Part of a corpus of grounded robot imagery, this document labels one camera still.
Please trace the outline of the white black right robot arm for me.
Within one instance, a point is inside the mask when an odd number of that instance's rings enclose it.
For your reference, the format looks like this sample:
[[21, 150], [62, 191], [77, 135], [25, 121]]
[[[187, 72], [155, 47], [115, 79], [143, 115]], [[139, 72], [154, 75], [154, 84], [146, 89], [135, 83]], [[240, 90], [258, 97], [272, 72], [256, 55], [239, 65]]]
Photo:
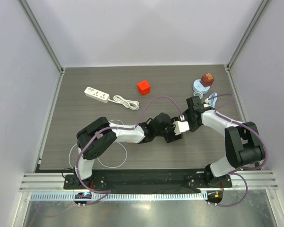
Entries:
[[266, 162], [266, 146], [253, 122], [233, 120], [211, 106], [207, 106], [197, 96], [186, 99], [187, 109], [182, 116], [188, 122], [189, 130], [195, 132], [200, 126], [207, 126], [224, 136], [225, 156], [208, 164], [204, 169], [204, 181], [215, 187], [228, 174], [239, 169], [256, 170], [250, 164]]

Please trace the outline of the orange-red cube socket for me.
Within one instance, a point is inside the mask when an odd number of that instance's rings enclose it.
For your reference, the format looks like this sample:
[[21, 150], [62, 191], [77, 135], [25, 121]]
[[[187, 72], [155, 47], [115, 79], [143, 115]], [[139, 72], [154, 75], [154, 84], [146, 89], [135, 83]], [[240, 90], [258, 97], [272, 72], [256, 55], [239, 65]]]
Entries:
[[137, 89], [141, 96], [145, 96], [151, 92], [151, 86], [146, 80], [139, 82]]

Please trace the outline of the white power strip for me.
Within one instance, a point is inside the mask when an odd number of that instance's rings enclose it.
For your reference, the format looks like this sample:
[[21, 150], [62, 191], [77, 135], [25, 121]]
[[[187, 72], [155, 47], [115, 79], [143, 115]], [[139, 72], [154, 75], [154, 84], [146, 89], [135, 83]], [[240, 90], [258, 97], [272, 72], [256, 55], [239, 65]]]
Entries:
[[98, 100], [102, 103], [108, 103], [108, 101], [110, 99], [110, 95], [108, 93], [99, 91], [99, 90], [92, 88], [92, 87], [87, 87], [84, 90], [84, 93], [85, 93], [86, 96], [93, 98], [95, 100]]

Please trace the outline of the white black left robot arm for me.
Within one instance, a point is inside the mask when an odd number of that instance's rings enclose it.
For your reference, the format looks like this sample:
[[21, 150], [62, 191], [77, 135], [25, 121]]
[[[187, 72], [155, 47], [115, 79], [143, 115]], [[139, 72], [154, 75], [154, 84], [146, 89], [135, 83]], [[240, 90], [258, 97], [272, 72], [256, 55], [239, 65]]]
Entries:
[[79, 152], [82, 154], [75, 166], [74, 183], [81, 189], [90, 186], [95, 159], [113, 143], [145, 144], [152, 142], [156, 137], [163, 137], [167, 143], [174, 142], [183, 138], [178, 130], [178, 124], [183, 121], [182, 115], [170, 118], [166, 113], [160, 113], [137, 126], [119, 125], [109, 122], [106, 117], [98, 118], [76, 135]]

